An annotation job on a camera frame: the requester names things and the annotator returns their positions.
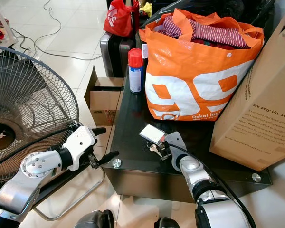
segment black glass table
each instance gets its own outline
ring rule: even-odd
[[[119,151],[122,164],[114,168],[109,163],[104,171],[118,194],[193,202],[183,175],[174,170],[171,160],[160,161],[147,147],[147,140],[139,135],[147,124],[168,134],[178,131],[187,150],[221,176],[239,197],[272,184],[267,169],[257,172],[209,152],[214,122],[153,119],[145,93],[132,94],[128,79],[115,124],[111,151]],[[260,175],[260,182],[252,179],[253,173]]]

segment black cable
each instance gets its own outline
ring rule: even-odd
[[[195,155],[189,153],[187,150],[181,148],[180,146],[174,145],[174,144],[168,144],[171,147],[177,148],[181,151],[184,151],[185,153],[190,154],[190,156],[192,156],[193,158],[195,158],[196,160],[198,160],[206,169],[208,169],[212,175],[214,175],[215,177],[217,177],[219,179],[219,181],[226,187],[226,189],[230,192],[230,194],[234,197],[234,199],[238,202],[238,204],[240,205],[240,207],[242,208],[244,214],[246,215],[251,228],[257,228],[256,224],[251,216],[251,214],[249,213],[248,209],[245,207],[245,205],[242,203],[242,201],[237,197],[237,195],[234,193],[234,191],[229,187],[229,185],[220,177],[218,176],[215,172],[213,172],[207,165],[205,165],[200,159],[198,159]]]
[[[29,142],[28,144],[26,144],[26,145],[20,147],[19,149],[15,150],[14,152],[10,153],[10,154],[7,155],[6,157],[2,158],[2,159],[0,160],[0,164],[2,164],[3,162],[5,162],[7,159],[11,158],[11,157],[14,156],[15,154],[19,153],[20,151],[24,150],[25,148],[27,148],[27,147],[29,147],[29,146],[35,144],[35,143],[40,142],[41,140],[44,140],[44,139],[46,139],[46,138],[48,138],[48,137],[51,137],[51,136],[53,136],[53,135],[55,135],[55,134],[62,133],[62,132],[67,131],[67,130],[72,130],[73,128],[74,128],[74,126],[70,126],[70,127],[67,127],[67,128],[64,128],[64,129],[61,129],[61,130],[52,132],[52,133],[50,133],[50,134],[47,134],[47,135],[45,135],[45,136],[43,136],[43,137],[41,137],[41,138],[39,138],[39,139],[36,139],[36,140],[34,140],[34,141],[31,141],[31,142]]]
[[[43,5],[43,9],[47,10],[48,13],[49,13],[49,15],[50,15],[50,17],[59,23],[59,29],[58,29],[56,32],[54,32],[54,33],[51,33],[51,34],[47,34],[47,35],[43,35],[43,36],[41,36],[41,37],[38,37],[38,38],[34,41],[34,40],[31,39],[30,37],[26,37],[26,36],[24,36],[23,34],[19,33],[18,31],[16,31],[15,29],[12,28],[12,30],[14,30],[15,32],[17,32],[18,34],[20,34],[20,35],[23,37],[23,41],[21,42],[20,47],[21,47],[22,49],[24,49],[25,51],[30,50],[30,48],[24,48],[24,47],[21,46],[21,45],[24,43],[25,38],[28,38],[28,39],[30,39],[31,41],[33,41],[33,43],[34,43],[34,50],[35,50],[34,56],[35,56],[36,53],[37,53],[36,48],[38,48],[41,52],[43,52],[43,53],[45,53],[45,54],[48,54],[48,55],[51,55],[51,56],[74,58],[74,59],[79,59],[79,60],[84,60],[84,61],[91,61],[91,60],[96,60],[96,59],[100,58],[101,55],[100,55],[100,56],[97,56],[97,57],[95,57],[95,58],[90,58],[90,59],[77,58],[77,57],[66,56],[66,55],[57,55],[57,54],[52,54],[52,53],[46,52],[46,51],[44,51],[44,50],[41,50],[41,48],[37,46],[36,43],[37,43],[37,41],[38,41],[39,39],[41,39],[41,38],[43,38],[43,37],[46,37],[46,36],[52,36],[52,35],[58,33],[58,32],[61,30],[61,28],[62,28],[61,22],[60,22],[58,19],[54,18],[53,15],[51,14],[53,8],[52,8],[52,7],[49,7],[48,9],[46,8],[46,5],[48,5],[51,1],[52,1],[52,0],[49,0],[47,3],[45,3],[45,4]]]

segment cardboard box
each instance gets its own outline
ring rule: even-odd
[[[85,93],[88,105],[96,126],[112,126],[116,115],[120,92],[124,78],[97,78],[93,68],[91,78]]]
[[[216,121],[210,151],[257,171],[285,158],[285,17]]]

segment orange shopping bag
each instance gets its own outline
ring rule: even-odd
[[[171,15],[181,29],[179,39],[156,32]],[[250,48],[226,50],[193,43],[188,19],[202,25],[238,29]],[[216,13],[204,17],[180,9],[162,15],[139,33],[149,51],[145,83],[148,107],[160,120],[215,121],[264,43],[261,28],[231,17],[220,18]]]

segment fan grille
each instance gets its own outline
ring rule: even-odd
[[[78,116],[75,96],[60,76],[42,62],[0,47],[0,125],[11,128],[15,137],[5,145],[5,133],[0,132],[0,143],[5,146],[0,160],[32,141],[73,126]],[[46,138],[1,163],[0,182],[13,177],[26,155],[61,146],[70,134],[65,131]]]

